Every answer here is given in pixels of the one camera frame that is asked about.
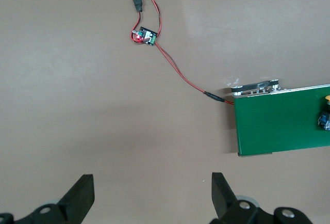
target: wire connector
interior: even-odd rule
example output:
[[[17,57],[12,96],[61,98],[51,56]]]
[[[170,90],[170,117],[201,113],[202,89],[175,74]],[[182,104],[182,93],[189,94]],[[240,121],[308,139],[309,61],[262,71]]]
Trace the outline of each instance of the wire connector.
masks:
[[[137,11],[142,11],[142,0],[133,0]]]
[[[221,97],[218,97],[217,95],[214,95],[212,93],[209,93],[207,91],[204,92],[205,95],[207,95],[208,97],[214,99],[214,100],[217,100],[217,101],[220,101],[220,102],[225,102],[225,100]]]
[[[136,35],[137,42],[148,43],[150,41],[150,37],[144,38],[143,33],[140,31],[132,30],[132,33]]]

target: metal bracket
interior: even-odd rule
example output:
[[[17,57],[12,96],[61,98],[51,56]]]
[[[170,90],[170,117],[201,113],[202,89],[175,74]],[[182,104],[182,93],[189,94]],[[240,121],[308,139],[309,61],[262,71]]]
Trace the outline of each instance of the metal bracket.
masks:
[[[280,89],[278,79],[273,79],[271,81],[262,81],[259,83],[232,87],[232,93],[236,97],[247,94],[265,94]]]

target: black component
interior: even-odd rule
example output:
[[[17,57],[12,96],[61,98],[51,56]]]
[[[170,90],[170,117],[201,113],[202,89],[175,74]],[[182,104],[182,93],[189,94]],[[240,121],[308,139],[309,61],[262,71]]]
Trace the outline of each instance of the black component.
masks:
[[[212,174],[212,201],[219,219],[210,224],[312,224],[305,214],[290,207],[268,214],[253,203],[237,200],[222,173]]]
[[[142,0],[133,0],[137,11],[142,11]]]
[[[149,30],[149,29],[146,29],[144,27],[140,27],[139,35],[141,36],[141,38],[143,40],[148,39],[144,43],[149,44],[150,46],[153,46],[155,44],[155,41],[156,41],[156,38],[157,38],[157,33],[156,32],[154,32],[152,30]]]
[[[214,95],[212,93],[209,93],[207,91],[204,92],[205,95],[207,95],[208,97],[214,99],[214,100],[217,100],[217,101],[220,101],[220,102],[225,102],[225,100],[221,97],[218,97],[217,95]]]
[[[322,111],[318,120],[318,126],[324,130],[330,131],[330,111]]]
[[[242,91],[249,91],[249,90],[254,90],[257,88],[264,88],[268,86],[275,86],[278,85],[278,80],[275,81],[262,81],[259,83],[253,83],[253,84],[248,84],[244,86],[237,86],[237,87],[232,87],[232,92],[242,92]]]
[[[83,175],[57,204],[46,204],[23,219],[0,214],[1,224],[80,224],[94,203],[93,175]]]

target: tan surface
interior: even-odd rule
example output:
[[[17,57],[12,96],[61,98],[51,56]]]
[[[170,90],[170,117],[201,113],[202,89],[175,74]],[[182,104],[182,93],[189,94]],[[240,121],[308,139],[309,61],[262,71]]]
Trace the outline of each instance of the tan surface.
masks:
[[[142,26],[157,30],[143,1]],[[156,1],[159,44],[205,90],[330,83],[329,0]],[[130,41],[132,0],[0,6],[1,212],[21,218],[93,173],[85,223],[209,223],[220,171],[265,211],[290,206],[330,222],[330,148],[239,158],[233,107]]]

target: small circuit board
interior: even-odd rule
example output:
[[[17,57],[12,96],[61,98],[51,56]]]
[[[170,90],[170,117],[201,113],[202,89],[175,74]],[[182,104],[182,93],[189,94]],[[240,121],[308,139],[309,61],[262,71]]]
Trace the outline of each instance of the small circuit board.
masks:
[[[139,32],[137,33],[140,36],[141,40],[146,40],[144,43],[153,46],[155,44],[157,33],[153,32],[152,30],[146,29],[141,27]]]

